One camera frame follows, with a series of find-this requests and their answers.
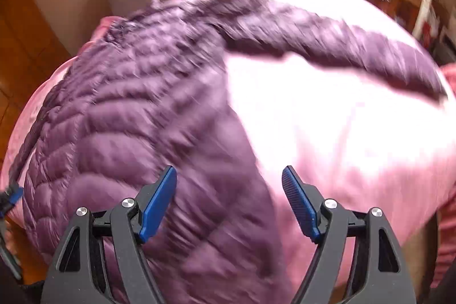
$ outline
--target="metal screw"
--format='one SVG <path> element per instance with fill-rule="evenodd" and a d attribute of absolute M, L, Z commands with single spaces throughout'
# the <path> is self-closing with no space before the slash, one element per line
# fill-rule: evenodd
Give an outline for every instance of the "metal screw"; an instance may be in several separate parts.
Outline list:
<path fill-rule="evenodd" d="M 383 215 L 382 209 L 380 208 L 373 208 L 372 209 L 372 215 L 374 217 L 381 217 Z"/>
<path fill-rule="evenodd" d="M 133 199 L 125 199 L 122 201 L 122 206 L 124 208 L 131 208 L 135 204 L 135 200 Z"/>
<path fill-rule="evenodd" d="M 87 214 L 87 208 L 85 208 L 85 207 L 81 207 L 78 210 L 76 210 L 76 215 L 79 215 L 80 217 L 82 217 L 83 215 L 86 215 L 86 214 Z"/>
<path fill-rule="evenodd" d="M 337 208 L 337 201 L 333 200 L 333 199 L 327 199 L 327 200 L 325 200 L 325 206 L 328 209 L 335 209 L 335 208 Z"/>

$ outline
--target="wooden cabinet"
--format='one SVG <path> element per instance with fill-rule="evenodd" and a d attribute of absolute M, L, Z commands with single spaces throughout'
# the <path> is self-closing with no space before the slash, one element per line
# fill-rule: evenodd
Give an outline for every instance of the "wooden cabinet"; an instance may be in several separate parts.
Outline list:
<path fill-rule="evenodd" d="M 69 58 L 33 0 L 0 0 L 0 163 L 22 108 Z"/>
<path fill-rule="evenodd" d="M 415 27 L 420 1 L 417 0 L 367 0 L 397 21 L 412 34 Z"/>

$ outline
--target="wooden floor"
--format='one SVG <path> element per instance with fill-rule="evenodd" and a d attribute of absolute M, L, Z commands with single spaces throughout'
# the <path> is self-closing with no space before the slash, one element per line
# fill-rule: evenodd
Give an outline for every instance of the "wooden floor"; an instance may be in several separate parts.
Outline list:
<path fill-rule="evenodd" d="M 22 108 L 69 58 L 33 0 L 0 0 L 0 166 Z"/>

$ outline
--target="purple puffer jacket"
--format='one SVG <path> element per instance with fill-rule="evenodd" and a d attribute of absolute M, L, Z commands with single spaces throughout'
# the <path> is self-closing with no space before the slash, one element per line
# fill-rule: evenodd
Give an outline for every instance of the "purple puffer jacket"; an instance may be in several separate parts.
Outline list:
<path fill-rule="evenodd" d="M 155 2 L 74 62 L 11 168 L 17 177 L 36 146 L 24 215 L 45 257 L 76 208 L 111 208 L 171 164 L 176 196 L 144 246 L 167 302 L 290 301 L 271 198 L 227 99 L 227 48 L 278 58 L 291 50 L 430 97 L 443 93 L 434 65 L 414 48 L 302 9 L 272 0 Z M 113 247 L 105 245 L 119 297 Z"/>

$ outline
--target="black strap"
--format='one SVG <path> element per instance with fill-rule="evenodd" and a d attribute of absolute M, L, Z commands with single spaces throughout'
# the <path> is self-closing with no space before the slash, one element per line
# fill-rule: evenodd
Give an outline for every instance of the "black strap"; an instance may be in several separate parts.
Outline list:
<path fill-rule="evenodd" d="M 456 259 L 435 289 L 431 289 L 425 304 L 454 303 L 456 299 Z"/>
<path fill-rule="evenodd" d="M 19 285 L 0 259 L 0 297 L 2 304 L 39 304 L 44 281 Z"/>

